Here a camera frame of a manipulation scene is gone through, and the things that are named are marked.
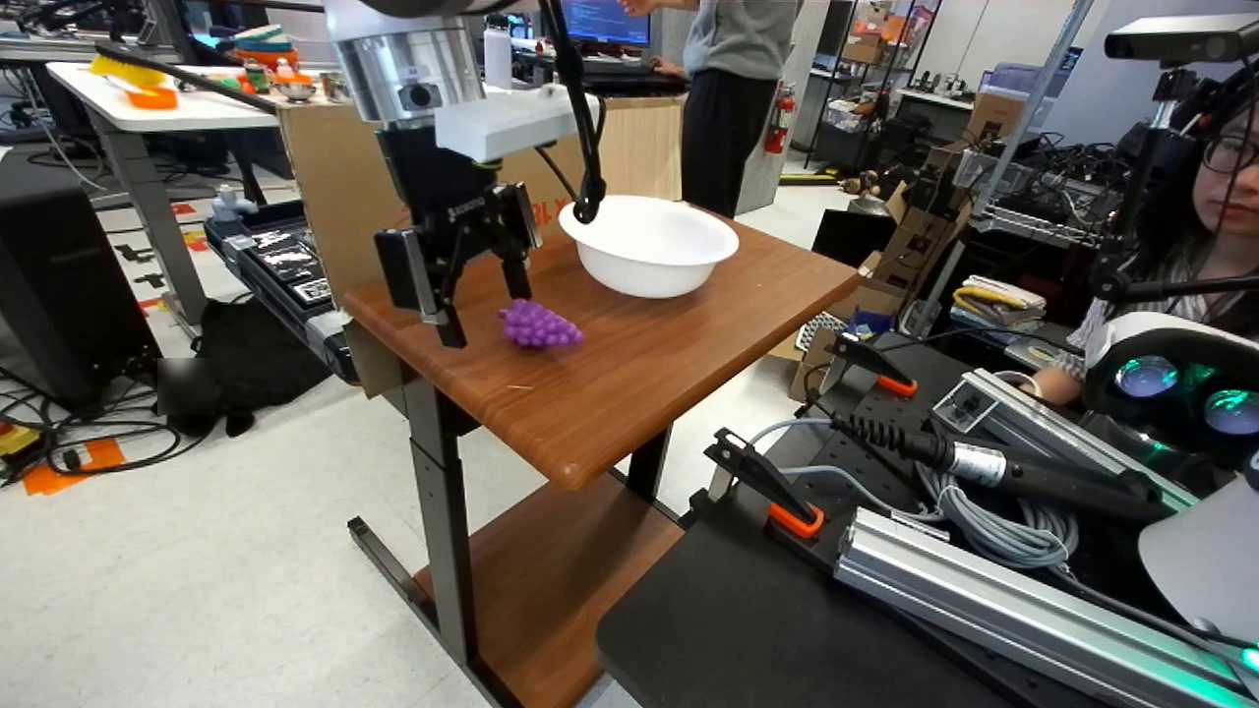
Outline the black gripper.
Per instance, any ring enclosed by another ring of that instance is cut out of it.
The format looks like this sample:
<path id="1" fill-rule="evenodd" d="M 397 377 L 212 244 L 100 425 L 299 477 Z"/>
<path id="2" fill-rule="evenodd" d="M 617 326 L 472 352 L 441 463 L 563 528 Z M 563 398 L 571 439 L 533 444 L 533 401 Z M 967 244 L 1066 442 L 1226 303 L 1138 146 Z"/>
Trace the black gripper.
<path id="1" fill-rule="evenodd" d="M 491 165 L 441 149 L 431 126 L 381 130 L 377 146 L 422 237 L 397 230 L 373 237 L 385 293 L 397 307 L 418 310 L 443 347 L 459 347 L 459 321 L 431 293 L 428 264 L 457 277 L 481 252 L 495 252 L 508 297 L 525 300 L 525 255 L 533 247 L 525 189 L 499 182 Z"/>

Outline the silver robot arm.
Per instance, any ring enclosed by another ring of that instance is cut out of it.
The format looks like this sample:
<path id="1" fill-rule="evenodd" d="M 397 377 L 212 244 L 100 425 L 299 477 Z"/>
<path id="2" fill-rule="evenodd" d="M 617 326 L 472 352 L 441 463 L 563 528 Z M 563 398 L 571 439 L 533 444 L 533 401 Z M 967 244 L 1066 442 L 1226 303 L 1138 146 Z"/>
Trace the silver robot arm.
<path id="1" fill-rule="evenodd" d="M 373 130 L 410 226 L 373 237 L 397 307 L 411 307 L 443 347 L 462 347 L 457 285 L 491 252 L 510 300 L 529 297 L 529 192 L 503 182 L 508 154 L 577 140 L 574 214 L 607 199 L 583 66 L 558 48 L 552 96 L 489 96 L 472 20 L 508 0 L 326 0 L 326 37 L 358 120 Z"/>

